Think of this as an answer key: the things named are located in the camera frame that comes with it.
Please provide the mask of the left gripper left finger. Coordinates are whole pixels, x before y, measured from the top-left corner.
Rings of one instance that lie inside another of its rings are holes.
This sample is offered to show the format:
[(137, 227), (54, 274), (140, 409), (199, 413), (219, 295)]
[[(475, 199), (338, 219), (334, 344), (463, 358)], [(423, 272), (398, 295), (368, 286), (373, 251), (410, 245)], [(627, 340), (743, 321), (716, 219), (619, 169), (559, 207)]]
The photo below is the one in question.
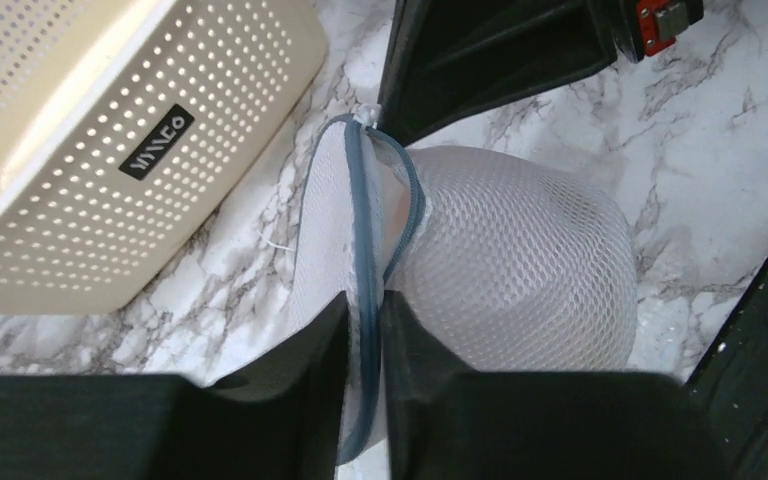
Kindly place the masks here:
[(339, 294), (208, 387), (173, 374), (0, 376), (0, 479), (330, 479), (348, 337)]

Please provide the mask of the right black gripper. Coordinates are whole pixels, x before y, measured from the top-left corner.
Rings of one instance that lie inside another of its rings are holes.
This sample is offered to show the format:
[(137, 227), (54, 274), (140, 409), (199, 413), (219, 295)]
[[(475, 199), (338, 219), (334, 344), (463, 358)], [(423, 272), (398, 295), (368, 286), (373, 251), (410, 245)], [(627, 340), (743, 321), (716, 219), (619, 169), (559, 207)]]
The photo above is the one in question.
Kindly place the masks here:
[(672, 46), (703, 0), (398, 1), (378, 102), (404, 145)]

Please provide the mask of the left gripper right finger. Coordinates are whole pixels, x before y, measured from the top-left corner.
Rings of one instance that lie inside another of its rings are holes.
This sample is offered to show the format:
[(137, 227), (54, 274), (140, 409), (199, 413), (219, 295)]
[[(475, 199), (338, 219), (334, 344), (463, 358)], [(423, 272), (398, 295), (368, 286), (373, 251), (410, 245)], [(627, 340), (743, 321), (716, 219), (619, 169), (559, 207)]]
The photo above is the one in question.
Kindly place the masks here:
[(391, 291), (380, 330), (395, 479), (728, 477), (705, 415), (668, 376), (478, 371)]

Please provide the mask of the white mesh laundry bag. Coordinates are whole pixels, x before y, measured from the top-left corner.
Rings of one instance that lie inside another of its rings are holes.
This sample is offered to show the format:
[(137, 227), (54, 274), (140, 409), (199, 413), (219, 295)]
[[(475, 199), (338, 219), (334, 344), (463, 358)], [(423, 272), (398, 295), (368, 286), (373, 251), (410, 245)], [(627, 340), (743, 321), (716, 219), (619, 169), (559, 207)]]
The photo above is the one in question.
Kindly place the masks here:
[(406, 149), (364, 106), (315, 142), (299, 217), (292, 325), (336, 295), (350, 314), (337, 461), (385, 435), (379, 310), (401, 293), (480, 370), (619, 370), (637, 329), (630, 228), (598, 186), (464, 146)]

